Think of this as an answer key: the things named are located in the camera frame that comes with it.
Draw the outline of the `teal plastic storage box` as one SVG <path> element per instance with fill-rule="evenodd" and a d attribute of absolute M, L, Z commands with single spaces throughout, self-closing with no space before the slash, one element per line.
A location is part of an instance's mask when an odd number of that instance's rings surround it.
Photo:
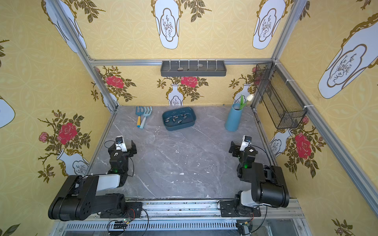
<path fill-rule="evenodd" d="M 183 107 L 164 112 L 162 120 L 168 131 L 175 131 L 193 126 L 196 122 L 196 114 L 193 108 Z"/>

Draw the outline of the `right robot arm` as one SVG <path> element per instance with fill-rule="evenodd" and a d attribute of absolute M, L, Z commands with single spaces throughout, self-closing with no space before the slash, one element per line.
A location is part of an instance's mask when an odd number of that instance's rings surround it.
<path fill-rule="evenodd" d="M 256 162 L 258 151 L 249 143 L 237 145 L 231 142 L 229 153 L 237 157 L 237 177 L 249 183 L 249 190 L 240 191 L 236 196 L 237 206 L 273 208 L 287 207 L 290 196 L 284 179 L 282 168 Z"/>

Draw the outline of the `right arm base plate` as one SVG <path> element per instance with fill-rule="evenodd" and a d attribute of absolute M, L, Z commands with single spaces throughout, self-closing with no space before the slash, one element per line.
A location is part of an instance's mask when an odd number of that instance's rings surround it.
<path fill-rule="evenodd" d="M 226 217 L 261 217 L 261 211 L 258 207 L 247 207 L 234 200 L 219 200 L 217 202 L 217 209 L 220 211 L 220 215 L 223 218 Z"/>

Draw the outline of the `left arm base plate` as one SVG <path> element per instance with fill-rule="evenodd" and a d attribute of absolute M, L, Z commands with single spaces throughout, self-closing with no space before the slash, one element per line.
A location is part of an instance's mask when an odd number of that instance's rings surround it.
<path fill-rule="evenodd" d="M 142 213 L 142 202 L 126 202 L 120 209 L 107 210 L 100 213 L 100 218 L 140 218 Z"/>

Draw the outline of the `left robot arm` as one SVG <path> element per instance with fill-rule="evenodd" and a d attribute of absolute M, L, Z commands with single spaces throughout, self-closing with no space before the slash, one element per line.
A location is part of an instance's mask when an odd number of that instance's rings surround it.
<path fill-rule="evenodd" d="M 129 175 L 129 159 L 137 154 L 131 141 L 127 148 L 122 136 L 108 148 L 110 170 L 106 174 L 69 176 L 48 210 L 50 219 L 60 221 L 85 220 L 91 214 L 102 218 L 124 217 L 128 211 L 124 194 L 97 195 L 98 192 L 124 186 Z"/>

